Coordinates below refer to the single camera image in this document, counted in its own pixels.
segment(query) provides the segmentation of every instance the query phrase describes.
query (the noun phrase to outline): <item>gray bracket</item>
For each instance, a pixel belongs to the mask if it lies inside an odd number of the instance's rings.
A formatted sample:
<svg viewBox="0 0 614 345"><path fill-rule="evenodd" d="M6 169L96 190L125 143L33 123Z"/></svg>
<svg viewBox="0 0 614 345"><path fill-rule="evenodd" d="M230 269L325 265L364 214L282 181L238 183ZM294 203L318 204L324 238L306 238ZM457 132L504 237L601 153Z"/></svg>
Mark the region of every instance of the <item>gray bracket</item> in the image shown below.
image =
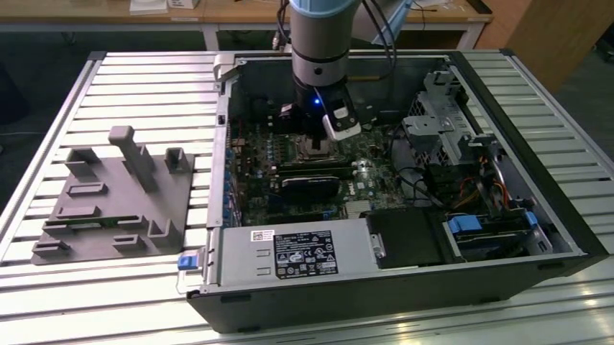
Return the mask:
<svg viewBox="0 0 614 345"><path fill-rule="evenodd" d="M182 248L193 155L168 148L149 156L129 126L110 128L122 158L72 149L70 174L42 235L34 265L174 254Z"/></svg>

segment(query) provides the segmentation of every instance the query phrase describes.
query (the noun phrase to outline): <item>warning label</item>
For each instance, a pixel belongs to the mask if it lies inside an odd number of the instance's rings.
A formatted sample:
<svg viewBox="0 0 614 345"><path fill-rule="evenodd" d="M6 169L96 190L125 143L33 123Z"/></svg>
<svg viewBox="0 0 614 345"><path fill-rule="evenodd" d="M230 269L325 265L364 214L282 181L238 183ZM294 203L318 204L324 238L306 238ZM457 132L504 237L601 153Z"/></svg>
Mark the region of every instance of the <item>warning label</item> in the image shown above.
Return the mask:
<svg viewBox="0 0 614 345"><path fill-rule="evenodd" d="M329 231L274 235L274 275L278 279L336 273L336 254Z"/></svg>

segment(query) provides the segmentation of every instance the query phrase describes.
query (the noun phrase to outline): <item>gray plastic peg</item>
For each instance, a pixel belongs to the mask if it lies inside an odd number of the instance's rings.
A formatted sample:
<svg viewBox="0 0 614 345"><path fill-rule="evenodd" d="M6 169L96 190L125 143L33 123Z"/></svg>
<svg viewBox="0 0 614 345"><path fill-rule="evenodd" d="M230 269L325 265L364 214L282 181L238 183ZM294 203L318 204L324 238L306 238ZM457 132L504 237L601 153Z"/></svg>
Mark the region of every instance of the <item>gray plastic peg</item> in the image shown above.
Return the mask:
<svg viewBox="0 0 614 345"><path fill-rule="evenodd" d="M136 177L142 190L148 193L157 190L152 174L152 157L145 147L138 149L133 137L134 130L130 126L112 126L108 132L108 142L118 147L129 173Z"/></svg>

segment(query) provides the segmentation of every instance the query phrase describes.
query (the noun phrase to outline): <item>blue drive bracket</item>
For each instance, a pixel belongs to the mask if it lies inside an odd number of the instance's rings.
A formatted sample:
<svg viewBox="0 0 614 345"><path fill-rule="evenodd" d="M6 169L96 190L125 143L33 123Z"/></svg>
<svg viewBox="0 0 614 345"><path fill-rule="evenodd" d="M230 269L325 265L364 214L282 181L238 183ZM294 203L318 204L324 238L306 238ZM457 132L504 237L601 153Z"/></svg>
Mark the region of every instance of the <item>blue drive bracket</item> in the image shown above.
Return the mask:
<svg viewBox="0 0 614 345"><path fill-rule="evenodd" d="M535 213L532 213L531 211L527 211L524 213L524 217L527 217L528 227L531 229L535 229L535 227L539 225L537 218L535 217Z"/></svg>
<svg viewBox="0 0 614 345"><path fill-rule="evenodd" d="M457 234L461 231L479 231L481 230L481 224L476 216L456 216L448 220L449 230L452 234Z"/></svg>

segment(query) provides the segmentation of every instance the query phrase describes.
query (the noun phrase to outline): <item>red wire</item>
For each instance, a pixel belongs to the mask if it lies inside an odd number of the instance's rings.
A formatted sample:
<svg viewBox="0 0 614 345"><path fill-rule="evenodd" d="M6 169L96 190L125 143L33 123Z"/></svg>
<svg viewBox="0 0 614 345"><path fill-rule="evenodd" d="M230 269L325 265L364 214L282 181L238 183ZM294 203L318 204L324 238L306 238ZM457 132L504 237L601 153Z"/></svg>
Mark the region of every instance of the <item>red wire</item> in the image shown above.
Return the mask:
<svg viewBox="0 0 614 345"><path fill-rule="evenodd" d="M461 197L461 192L463 192L463 188L464 188L464 184L467 183L467 181L471 181L472 178L465 178L461 183L460 183L460 194L459 194L459 198Z"/></svg>

